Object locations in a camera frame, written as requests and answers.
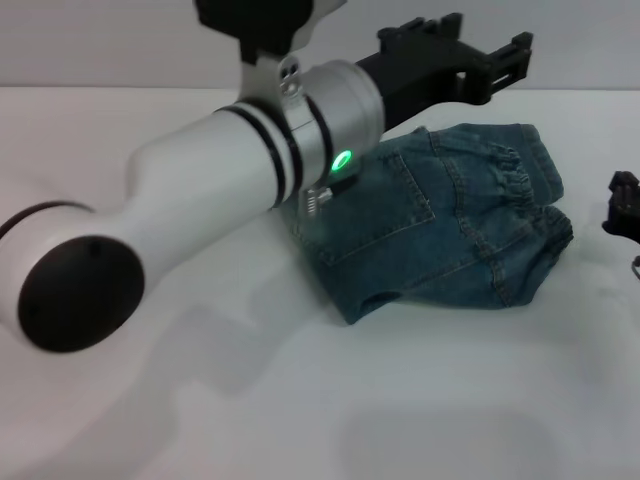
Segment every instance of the green led light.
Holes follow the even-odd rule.
[[[353,157],[353,152],[351,150],[345,150],[333,161],[331,170],[333,170],[334,172],[342,170],[347,165],[347,163],[351,161],[351,157]]]

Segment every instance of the jeans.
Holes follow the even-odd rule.
[[[530,303],[573,239],[550,206],[562,179],[530,125],[459,125],[382,143],[358,182],[315,218],[282,206],[292,235],[349,324],[418,300]]]

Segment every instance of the white table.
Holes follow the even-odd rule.
[[[114,208],[134,148],[233,98],[0,89],[0,161]],[[640,248],[600,230],[614,171],[640,173],[640,92],[507,92],[394,133],[463,121],[535,124],[564,177],[576,241],[531,306],[345,327],[266,214],[93,349],[0,331],[0,478],[640,478]]]

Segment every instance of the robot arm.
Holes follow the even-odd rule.
[[[385,29],[377,54],[302,74],[290,51],[343,3],[196,0],[203,24],[240,40],[240,99],[135,152],[119,212],[4,175],[0,321],[45,350],[90,347],[167,272],[251,218],[292,195],[313,215],[329,173],[386,130],[437,103],[487,103],[526,76],[530,34],[485,55],[458,40],[460,15]]]

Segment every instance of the white wall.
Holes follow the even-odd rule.
[[[482,49],[537,34],[523,85],[640,88],[639,0],[349,0],[301,57],[357,60],[377,29],[453,11]],[[235,41],[200,28],[191,0],[0,0],[0,84],[229,87],[238,71]]]

